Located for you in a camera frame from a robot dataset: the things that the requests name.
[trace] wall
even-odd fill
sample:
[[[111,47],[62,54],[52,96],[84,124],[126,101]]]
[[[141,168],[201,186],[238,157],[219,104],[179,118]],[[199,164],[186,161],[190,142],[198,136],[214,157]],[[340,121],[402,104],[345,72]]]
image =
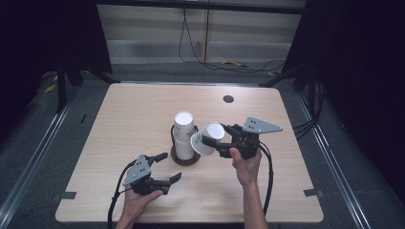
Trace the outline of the wall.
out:
[[[304,7],[305,0],[234,0],[233,4]],[[181,9],[98,5],[112,64],[181,62]],[[186,10],[193,47],[200,60],[285,59],[300,15]],[[196,60],[184,28],[181,57]]]

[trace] paper cup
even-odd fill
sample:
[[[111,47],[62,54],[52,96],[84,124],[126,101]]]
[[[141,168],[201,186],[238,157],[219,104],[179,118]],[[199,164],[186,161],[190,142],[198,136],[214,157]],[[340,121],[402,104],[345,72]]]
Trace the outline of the paper cup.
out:
[[[175,139],[176,156],[181,160],[188,160],[193,158],[194,150],[191,147],[191,142],[179,142]]]
[[[189,142],[194,134],[193,115],[189,112],[179,112],[175,116],[173,137],[179,142]]]
[[[215,149],[203,144],[203,135],[221,141],[224,138],[224,127],[218,122],[210,122],[206,127],[191,136],[191,146],[202,156],[210,156]]]

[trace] hand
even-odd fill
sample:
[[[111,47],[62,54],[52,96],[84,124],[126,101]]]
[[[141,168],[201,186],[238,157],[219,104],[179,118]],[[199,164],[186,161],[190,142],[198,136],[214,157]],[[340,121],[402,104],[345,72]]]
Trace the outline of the hand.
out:
[[[236,174],[242,187],[246,188],[250,185],[257,185],[257,175],[259,173],[259,165],[262,159],[261,151],[258,150],[256,156],[248,160],[244,160],[241,153],[236,148],[229,149],[229,153],[233,158],[232,165],[236,169]]]
[[[149,195],[142,196],[134,193],[130,185],[125,186],[125,189],[130,189],[125,192],[124,208],[122,209],[121,217],[117,223],[116,229],[132,228],[135,221],[142,215],[146,206],[153,200],[163,195],[163,191],[158,190]]]

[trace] black floor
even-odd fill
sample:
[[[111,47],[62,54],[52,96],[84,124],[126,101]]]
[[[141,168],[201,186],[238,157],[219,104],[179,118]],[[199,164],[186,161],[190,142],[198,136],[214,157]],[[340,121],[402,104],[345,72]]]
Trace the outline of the black floor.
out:
[[[250,64],[259,69],[263,64]],[[235,73],[230,71],[208,70],[199,64],[146,64],[116,65],[111,75],[123,81],[185,82],[185,83],[263,83],[271,79],[267,72]],[[72,103],[49,148],[44,150],[42,161],[30,180],[29,186],[21,195],[15,211],[4,209],[12,188],[21,177],[32,156],[38,150],[43,136],[47,133],[57,109],[57,89],[44,93],[52,83],[48,77],[42,81],[36,98],[32,101],[25,116],[17,127],[1,144],[0,154],[0,200],[2,221],[0,228],[105,228],[106,223],[60,223],[54,214],[58,206],[58,194],[69,182],[82,147],[96,119],[108,84],[89,73],[84,73],[81,87],[69,86],[68,98]],[[281,93],[292,126],[305,123],[306,117],[297,92],[292,89],[293,79],[287,79],[274,86]],[[323,104],[319,125],[326,137],[330,150],[349,183],[360,206],[356,219],[351,212],[352,202],[345,200],[330,165],[314,137],[312,131],[299,139],[299,145],[307,163],[314,188],[323,196],[319,201],[324,212],[324,220],[319,223],[271,223],[270,228],[405,228],[403,205],[394,195],[390,186],[355,145],[351,135],[344,131],[328,94]],[[241,224],[210,224],[215,228],[242,228]],[[196,224],[142,224],[137,228],[203,228]]]

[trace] wire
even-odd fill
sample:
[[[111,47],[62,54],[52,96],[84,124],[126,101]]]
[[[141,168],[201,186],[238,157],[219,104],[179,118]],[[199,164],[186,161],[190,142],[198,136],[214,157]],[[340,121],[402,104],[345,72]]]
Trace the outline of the wire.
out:
[[[280,69],[281,67],[284,66],[285,64],[285,60],[270,60],[268,62],[266,62],[266,64],[258,69],[258,70],[254,70],[254,69],[236,69],[236,68],[224,68],[224,67],[220,67],[217,65],[213,65],[213,64],[209,64],[206,62],[202,62],[199,57],[196,55],[196,52],[194,50],[194,45],[193,45],[193,41],[191,39],[191,34],[190,34],[190,30],[188,29],[188,23],[187,23],[187,19],[186,19],[186,15],[185,15],[185,9],[182,9],[182,15],[183,15],[183,21],[182,21],[182,27],[181,27],[181,38],[180,38],[180,44],[179,44],[179,50],[178,50],[178,56],[180,58],[181,61],[185,62],[185,63],[199,63],[202,66],[206,67],[207,69],[210,70],[228,70],[228,71],[232,71],[232,72],[236,72],[236,73],[257,73],[257,72],[270,72],[270,71],[275,71]],[[191,46],[191,50],[193,51],[194,57],[196,58],[197,61],[187,61],[184,60],[181,57],[181,43],[182,43],[182,38],[183,38],[183,34],[184,34],[184,27],[187,30],[187,34],[188,34],[188,39],[190,41],[190,46]],[[280,65],[276,66],[275,68],[272,69],[267,69],[265,70],[266,66],[270,63],[274,63],[274,62],[281,62]]]
[[[266,193],[266,199],[265,199],[265,204],[263,206],[263,212],[267,213],[268,209],[268,204],[270,202],[270,197],[271,197],[271,191],[273,189],[273,162],[271,160],[271,154],[270,150],[268,147],[265,145],[265,143],[260,142],[259,148],[262,150],[263,153],[265,153],[267,160],[268,160],[268,185],[267,185],[267,193]]]
[[[321,111],[322,111],[323,103],[324,103],[324,99],[325,99],[325,90],[323,89],[323,87],[321,87],[321,84],[319,82],[318,82],[317,86],[318,86],[318,92],[317,92],[318,111],[316,112],[315,116],[311,120],[293,128],[293,129],[300,129],[300,128],[305,127],[304,129],[301,129],[301,130],[295,132],[296,135],[300,134],[299,136],[297,136],[297,140],[301,139],[316,125],[316,123],[319,120],[319,116],[321,115]]]
[[[116,203],[117,203],[117,200],[118,200],[118,198],[119,198],[119,195],[121,195],[122,193],[124,193],[124,192],[130,190],[130,189],[126,189],[126,190],[124,190],[124,191],[122,191],[122,192],[119,192],[119,191],[118,191],[118,190],[119,190],[119,184],[121,183],[122,178],[123,178],[124,175],[125,175],[125,172],[126,172],[131,166],[133,166],[136,161],[137,161],[137,160],[135,159],[134,161],[132,161],[131,163],[129,163],[129,164],[125,167],[125,169],[122,171],[121,175],[119,176],[119,180],[118,180],[118,183],[117,183],[117,188],[116,188],[116,191],[114,192],[114,196],[112,197],[110,209],[108,210],[108,229],[112,229],[112,228],[113,228],[113,212],[114,212],[114,208],[116,207]]]

